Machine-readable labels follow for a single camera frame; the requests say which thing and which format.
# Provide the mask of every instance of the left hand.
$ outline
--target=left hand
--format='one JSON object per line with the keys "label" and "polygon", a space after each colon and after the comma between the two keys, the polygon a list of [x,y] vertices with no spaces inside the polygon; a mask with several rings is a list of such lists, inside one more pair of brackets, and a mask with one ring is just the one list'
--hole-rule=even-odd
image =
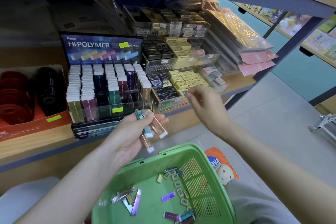
{"label": "left hand", "polygon": [[[156,114],[155,117],[162,125],[169,121],[164,114]],[[131,162],[140,151],[142,145],[139,137],[142,130],[152,122],[153,118],[153,112],[149,112],[142,120],[138,120],[136,115],[132,113],[123,118],[105,139],[103,144],[114,149],[120,168]]]}

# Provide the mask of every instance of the cardboard box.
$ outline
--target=cardboard box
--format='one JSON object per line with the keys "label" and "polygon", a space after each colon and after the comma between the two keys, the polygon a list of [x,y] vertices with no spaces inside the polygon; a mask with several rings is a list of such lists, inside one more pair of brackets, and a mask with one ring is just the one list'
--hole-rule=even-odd
{"label": "cardboard box", "polygon": [[[3,69],[0,69],[0,75],[6,71],[17,71],[17,72],[21,72],[25,74],[28,77],[28,79],[32,79],[35,76],[37,70],[41,67],[42,66],[3,68]],[[61,65],[50,65],[47,67],[53,68],[59,73],[62,73],[63,75],[63,69]],[[43,130],[56,128],[56,127],[63,126],[66,124],[71,124],[71,118],[68,112],[68,106],[66,106],[65,111],[47,117],[44,115],[42,109],[37,104],[36,96],[34,96],[34,100],[35,100],[34,119],[32,121],[22,123],[22,124],[9,125],[7,122],[5,122],[4,120],[0,118],[0,142],[9,140],[15,137],[33,134],[33,133],[40,132]]]}

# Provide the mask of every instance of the pink package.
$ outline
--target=pink package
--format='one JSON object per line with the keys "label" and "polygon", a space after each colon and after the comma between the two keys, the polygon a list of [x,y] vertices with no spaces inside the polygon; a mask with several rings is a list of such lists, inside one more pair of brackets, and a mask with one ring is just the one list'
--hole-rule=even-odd
{"label": "pink package", "polygon": [[261,52],[245,52],[241,53],[240,56],[242,61],[246,64],[256,64],[266,62],[278,57],[278,55],[271,52],[270,50]]}
{"label": "pink package", "polygon": [[275,63],[269,60],[266,62],[251,64],[251,65],[238,65],[238,67],[244,76],[248,76],[250,74],[256,74],[274,65]]}

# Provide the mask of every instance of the gray floor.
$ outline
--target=gray floor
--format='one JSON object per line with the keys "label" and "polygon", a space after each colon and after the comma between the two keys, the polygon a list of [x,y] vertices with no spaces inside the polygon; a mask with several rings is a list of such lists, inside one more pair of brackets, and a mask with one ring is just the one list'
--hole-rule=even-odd
{"label": "gray floor", "polygon": [[[274,74],[259,82],[229,110],[229,115],[262,143],[336,188],[336,143],[322,132],[307,129],[320,122],[320,113]],[[193,142],[203,150],[220,149],[243,181],[272,194],[241,156],[203,124],[157,142],[150,155],[142,149],[137,158],[148,158],[184,142]]]}

